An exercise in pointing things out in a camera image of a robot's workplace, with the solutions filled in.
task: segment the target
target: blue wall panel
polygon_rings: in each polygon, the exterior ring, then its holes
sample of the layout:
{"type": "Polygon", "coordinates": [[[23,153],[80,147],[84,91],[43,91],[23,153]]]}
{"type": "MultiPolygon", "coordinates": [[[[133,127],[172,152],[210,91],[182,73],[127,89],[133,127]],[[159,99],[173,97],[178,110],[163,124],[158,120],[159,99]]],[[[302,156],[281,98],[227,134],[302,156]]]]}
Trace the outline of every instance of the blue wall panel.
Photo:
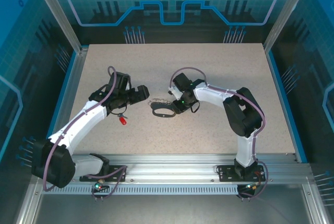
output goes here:
{"type": "Polygon", "coordinates": [[[272,48],[307,159],[316,175],[326,170],[334,172],[333,1],[300,0],[272,48]]]}
{"type": "Polygon", "coordinates": [[[89,44],[126,43],[127,26],[141,26],[146,43],[229,43],[224,36],[230,29],[239,29],[240,41],[263,42],[286,0],[59,1],[81,43],[89,44]],[[180,31],[182,37],[175,37],[180,31]]]}
{"type": "Polygon", "coordinates": [[[31,178],[30,142],[46,138],[72,49],[44,0],[0,8],[0,223],[13,223],[31,178]]]}

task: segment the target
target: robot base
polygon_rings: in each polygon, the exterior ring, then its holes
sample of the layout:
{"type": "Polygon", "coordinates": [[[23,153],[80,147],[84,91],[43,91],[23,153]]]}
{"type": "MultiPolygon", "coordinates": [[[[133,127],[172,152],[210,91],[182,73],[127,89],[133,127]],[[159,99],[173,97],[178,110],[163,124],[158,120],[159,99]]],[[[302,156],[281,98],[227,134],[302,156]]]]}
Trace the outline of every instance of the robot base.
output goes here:
{"type": "MultiPolygon", "coordinates": [[[[121,168],[122,166],[111,166],[109,165],[109,171],[107,174],[109,173],[112,173],[113,171],[121,168]]],[[[117,182],[118,181],[118,178],[122,175],[122,170],[116,174],[114,174],[113,176],[110,176],[108,178],[105,179],[105,182],[117,182]]],[[[125,175],[126,175],[126,170],[124,171],[124,174],[122,175],[122,178],[120,180],[120,182],[124,182],[125,181],[125,175]]],[[[81,176],[80,181],[82,182],[96,182],[98,181],[99,179],[94,179],[94,178],[89,178],[87,176],[81,176]]]]}
{"type": "Polygon", "coordinates": [[[219,175],[220,182],[258,182],[259,179],[264,182],[266,180],[264,169],[261,165],[255,165],[251,171],[245,174],[243,179],[235,172],[234,165],[217,166],[216,172],[219,175]]]}

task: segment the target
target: white robotic arm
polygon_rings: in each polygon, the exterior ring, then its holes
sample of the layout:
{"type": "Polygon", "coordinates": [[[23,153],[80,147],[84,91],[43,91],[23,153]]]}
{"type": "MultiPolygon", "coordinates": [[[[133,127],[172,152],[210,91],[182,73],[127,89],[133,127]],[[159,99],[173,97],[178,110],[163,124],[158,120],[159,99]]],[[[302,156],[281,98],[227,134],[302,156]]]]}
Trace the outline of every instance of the white robotic arm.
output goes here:
{"type": "Polygon", "coordinates": [[[226,110],[232,130],[237,134],[236,164],[241,169],[249,168],[254,162],[253,141],[255,132],[261,127],[262,119],[254,108],[240,100],[235,94],[241,93],[253,103],[256,103],[250,91],[246,88],[240,90],[227,90],[206,84],[198,79],[189,80],[183,73],[173,79],[174,86],[169,88],[176,97],[173,101],[173,111],[183,113],[198,102],[209,102],[226,110]]]}
{"type": "Polygon", "coordinates": [[[113,76],[110,78],[109,84],[91,94],[84,108],[62,129],[47,140],[35,142],[32,154],[32,174],[43,178],[49,155],[52,156],[46,180],[60,188],[65,187],[74,176],[109,174],[109,161],[105,157],[90,154],[80,157],[80,159],[73,159],[72,155],[89,131],[114,109],[127,107],[149,97],[146,86],[139,86],[138,91],[131,88],[130,76],[127,74],[116,73],[116,85],[113,91],[111,91],[112,83],[114,83],[113,76]],[[56,143],[57,146],[52,152],[51,150],[56,143]]]}

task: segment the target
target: speckled tabletop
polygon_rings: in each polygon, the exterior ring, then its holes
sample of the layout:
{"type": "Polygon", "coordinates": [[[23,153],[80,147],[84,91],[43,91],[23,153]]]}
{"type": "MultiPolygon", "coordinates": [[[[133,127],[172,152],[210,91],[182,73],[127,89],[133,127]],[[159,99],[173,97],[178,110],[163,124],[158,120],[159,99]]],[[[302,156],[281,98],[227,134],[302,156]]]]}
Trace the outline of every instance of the speckled tabletop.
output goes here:
{"type": "MultiPolygon", "coordinates": [[[[229,89],[247,87],[267,117],[258,136],[258,153],[294,152],[273,78],[261,44],[104,44],[90,45],[71,118],[92,92],[108,83],[107,67],[131,75],[132,86],[146,85],[148,100],[131,105],[124,114],[127,125],[110,115],[84,138],[77,154],[233,154],[236,135],[226,113],[201,103],[193,114],[187,111],[164,119],[152,114],[153,98],[173,100],[168,94],[171,75],[184,66],[203,70],[208,83],[229,89]]],[[[186,70],[191,79],[200,73],[186,70]]]]}

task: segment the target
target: red handle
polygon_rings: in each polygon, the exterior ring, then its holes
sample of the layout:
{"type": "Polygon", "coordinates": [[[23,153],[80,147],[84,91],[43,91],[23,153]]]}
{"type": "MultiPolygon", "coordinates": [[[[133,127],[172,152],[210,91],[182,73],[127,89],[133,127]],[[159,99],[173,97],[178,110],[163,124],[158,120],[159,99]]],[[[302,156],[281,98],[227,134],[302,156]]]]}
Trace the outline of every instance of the red handle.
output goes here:
{"type": "Polygon", "coordinates": [[[121,122],[123,125],[126,125],[126,120],[125,120],[123,117],[120,117],[120,122],[121,122]]]}

